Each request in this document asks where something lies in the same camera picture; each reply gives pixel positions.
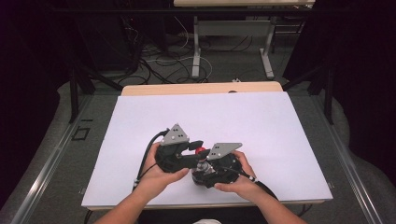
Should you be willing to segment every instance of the forearm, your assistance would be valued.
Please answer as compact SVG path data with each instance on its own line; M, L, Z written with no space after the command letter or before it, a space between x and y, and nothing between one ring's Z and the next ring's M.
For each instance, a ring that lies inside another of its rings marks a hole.
M139 194L139 191L136 190L95 223L133 224L148 202L149 199L147 199L142 194Z
M269 224L306 223L293 214L277 199L265 192L258 194L253 203L255 203L260 208L262 215Z

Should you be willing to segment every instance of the hand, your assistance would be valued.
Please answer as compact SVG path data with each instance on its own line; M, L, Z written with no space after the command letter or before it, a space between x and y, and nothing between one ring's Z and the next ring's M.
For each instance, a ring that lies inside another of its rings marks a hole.
M256 178L256 175L254 174L252 167L248 163L245 154L237 150L234 151L233 154L241 162L242 169L245 171L245 173ZM244 198L253 203L255 203L254 201L257 198L258 194L266 193L255 183L251 182L248 178L242 175L240 175L238 179L232 184L222 184L222 183L215 184L215 189L219 189L224 192L234 192L238 194L239 197Z
M140 179L139 184L134 190L134 192L139 191L139 194L142 194L148 201L163 192L168 184L178 181L189 172L189 169L185 168L170 174L165 173L158 165L151 167L156 163L154 156L159 145L159 143L155 143L151 146L142 171L143 173L147 172Z

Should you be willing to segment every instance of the desk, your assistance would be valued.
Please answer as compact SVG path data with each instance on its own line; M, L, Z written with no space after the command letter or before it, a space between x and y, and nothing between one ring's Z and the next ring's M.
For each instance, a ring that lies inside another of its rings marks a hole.
M125 87L82 206L110 209L127 196L147 143L175 123L206 148L217 142L243 143L239 150L282 203L332 199L290 98L277 82L205 83ZM188 174L146 208L247 205L251 203L236 194L194 185Z
M315 0L175 0L176 7L274 7L313 5ZM268 79L274 79L268 51L274 35L276 17L269 21L198 21L194 17L194 58L192 77L199 76L201 49L200 35L256 35L265 36L264 48L260 49L264 72Z

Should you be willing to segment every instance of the finger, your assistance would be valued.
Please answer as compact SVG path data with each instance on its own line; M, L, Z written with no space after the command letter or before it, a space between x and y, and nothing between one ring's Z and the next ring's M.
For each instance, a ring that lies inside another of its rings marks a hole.
M248 163L248 159L245 156L245 153L235 150L233 152L233 154L235 155L235 157L241 162L242 165L242 169L248 174L248 175L253 175L254 177L256 177L256 174L254 174L253 168L250 166L250 164Z
M148 158L154 158L155 153L157 152L157 148L160 146L159 142L156 142L151 145L149 151L148 151Z
M230 184L222 184L222 183L216 183L215 184L215 189L224 191L224 192L233 192L232 189L233 187Z
M241 152L241 151L238 151L238 150L235 150L235 151L233 152L233 154L234 154L235 157L241 162L242 166L249 165L249 164L248 164L248 159L247 159L247 157L245 156L245 153L243 153L243 152Z
M185 175L187 175L189 173L188 168L184 168L181 169L173 174L169 174L171 177L169 178L169 180L171 181L171 183L176 182L178 180L180 180L181 178L183 178Z

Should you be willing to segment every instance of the white table surface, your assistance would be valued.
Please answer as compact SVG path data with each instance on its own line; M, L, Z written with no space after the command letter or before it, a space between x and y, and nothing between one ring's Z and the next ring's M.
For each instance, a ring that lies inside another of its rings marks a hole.
M239 150L282 203L332 199L287 93L238 92L120 96L82 206L108 209L131 193L149 140L175 123L191 141L203 140L206 148L217 142L242 143ZM188 174L147 208L241 204L249 202L234 193L196 186Z

